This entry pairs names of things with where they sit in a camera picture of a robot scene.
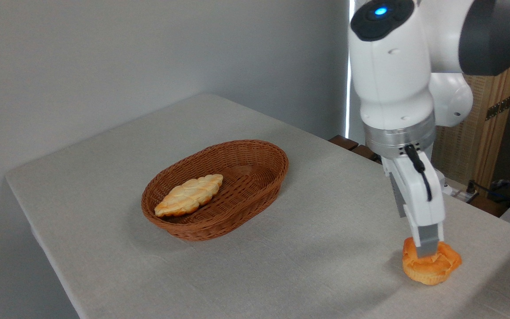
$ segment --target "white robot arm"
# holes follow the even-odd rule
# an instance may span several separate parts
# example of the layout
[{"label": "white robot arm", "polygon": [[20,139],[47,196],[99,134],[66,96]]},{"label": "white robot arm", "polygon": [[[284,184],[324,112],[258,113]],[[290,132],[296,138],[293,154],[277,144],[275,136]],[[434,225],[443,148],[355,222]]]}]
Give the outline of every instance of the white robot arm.
[{"label": "white robot arm", "polygon": [[373,0],[348,35],[352,76],[367,145],[382,157],[419,256],[444,240],[444,202],[425,150],[436,125],[469,113],[463,74],[510,67],[510,0]]}]

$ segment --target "gray tablecloth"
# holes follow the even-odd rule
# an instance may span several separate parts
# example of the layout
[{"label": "gray tablecloth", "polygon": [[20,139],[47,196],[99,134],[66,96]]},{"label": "gray tablecloth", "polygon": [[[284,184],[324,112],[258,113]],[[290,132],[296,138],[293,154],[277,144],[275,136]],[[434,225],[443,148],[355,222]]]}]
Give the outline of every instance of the gray tablecloth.
[{"label": "gray tablecloth", "polygon": [[[204,242],[146,220],[162,169],[205,147],[261,139],[290,169],[277,200]],[[447,197],[464,264],[427,286],[402,271],[381,165],[214,95],[199,95],[7,175],[81,318],[510,318],[510,224]]]}]

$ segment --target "brown woven basket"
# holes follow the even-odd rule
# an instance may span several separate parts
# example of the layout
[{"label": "brown woven basket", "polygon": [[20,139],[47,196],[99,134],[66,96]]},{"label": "brown woven basket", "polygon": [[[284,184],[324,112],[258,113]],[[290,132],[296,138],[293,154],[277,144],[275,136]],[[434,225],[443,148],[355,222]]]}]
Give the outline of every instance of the brown woven basket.
[{"label": "brown woven basket", "polygon": [[[289,159],[260,140],[216,144],[158,173],[143,192],[141,208],[153,224],[173,236],[201,241],[225,235],[267,208],[279,194]],[[196,212],[158,218],[155,207],[175,186],[208,174],[223,175],[218,193]]]}]

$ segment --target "pastry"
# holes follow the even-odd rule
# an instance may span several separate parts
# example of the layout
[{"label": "pastry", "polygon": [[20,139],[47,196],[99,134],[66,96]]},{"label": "pastry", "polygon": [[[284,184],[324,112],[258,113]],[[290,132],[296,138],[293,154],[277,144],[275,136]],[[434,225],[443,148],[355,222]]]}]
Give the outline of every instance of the pastry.
[{"label": "pastry", "polygon": [[460,254],[445,242],[438,243],[433,256],[418,258],[417,247],[412,237],[405,239],[402,248],[402,269],[415,281],[426,285],[436,285],[446,281],[451,272],[462,264]]},{"label": "pastry", "polygon": [[172,188],[162,202],[155,207],[155,216],[182,216],[195,212],[218,193],[222,182],[223,176],[214,174],[198,179],[193,178]]}]

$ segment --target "orange muffin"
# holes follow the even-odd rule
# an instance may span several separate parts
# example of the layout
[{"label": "orange muffin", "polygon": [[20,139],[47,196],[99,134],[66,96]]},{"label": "orange muffin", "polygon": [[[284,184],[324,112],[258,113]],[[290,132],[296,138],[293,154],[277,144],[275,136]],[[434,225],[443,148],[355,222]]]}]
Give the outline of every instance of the orange muffin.
[{"label": "orange muffin", "polygon": [[418,258],[417,247],[412,237],[405,239],[402,248],[402,269],[415,281],[426,285],[436,285],[446,281],[452,271],[462,264],[460,254],[445,242],[438,243],[433,256]]}]

